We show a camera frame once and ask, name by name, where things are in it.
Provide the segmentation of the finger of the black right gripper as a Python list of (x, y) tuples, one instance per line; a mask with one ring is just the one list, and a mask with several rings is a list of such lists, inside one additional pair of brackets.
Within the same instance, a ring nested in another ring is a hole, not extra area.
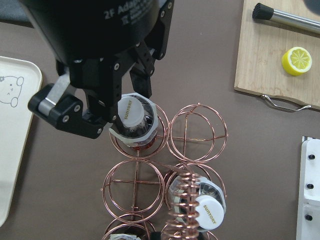
[(57, 130), (96, 139), (102, 131), (123, 130), (118, 114), (121, 77), (64, 74), (31, 97), (28, 109)]

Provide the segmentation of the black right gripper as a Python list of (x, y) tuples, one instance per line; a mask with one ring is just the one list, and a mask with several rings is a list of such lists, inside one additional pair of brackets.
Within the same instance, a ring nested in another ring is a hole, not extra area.
[(172, 0), (23, 0), (32, 25), (54, 52), (57, 71), (75, 77), (130, 74), (152, 96), (155, 60), (167, 49)]

